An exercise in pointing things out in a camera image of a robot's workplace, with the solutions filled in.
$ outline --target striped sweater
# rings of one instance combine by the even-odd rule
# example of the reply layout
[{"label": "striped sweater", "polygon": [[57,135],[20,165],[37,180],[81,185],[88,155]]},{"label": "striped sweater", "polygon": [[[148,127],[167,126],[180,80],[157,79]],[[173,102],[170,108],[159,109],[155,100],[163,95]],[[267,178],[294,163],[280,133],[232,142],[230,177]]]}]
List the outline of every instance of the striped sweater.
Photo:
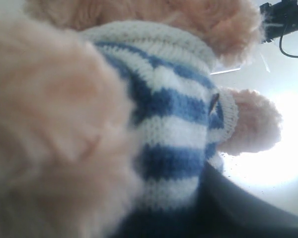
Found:
[{"label": "striped sweater", "polygon": [[189,237],[203,203],[204,164],[237,122],[232,96],[209,79],[212,50],[152,22],[113,22],[82,35],[127,80],[136,103],[132,124],[142,135],[137,168],[145,189],[117,237]]}]

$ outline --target teddy bear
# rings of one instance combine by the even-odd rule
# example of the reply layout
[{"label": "teddy bear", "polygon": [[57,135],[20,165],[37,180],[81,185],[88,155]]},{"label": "teddy bear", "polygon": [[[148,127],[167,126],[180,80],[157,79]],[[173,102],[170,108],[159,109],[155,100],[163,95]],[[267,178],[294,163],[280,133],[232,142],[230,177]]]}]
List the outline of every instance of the teddy bear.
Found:
[{"label": "teddy bear", "polygon": [[251,0],[27,0],[0,16],[0,238],[194,237],[204,164],[281,115],[210,73],[263,38]]}]

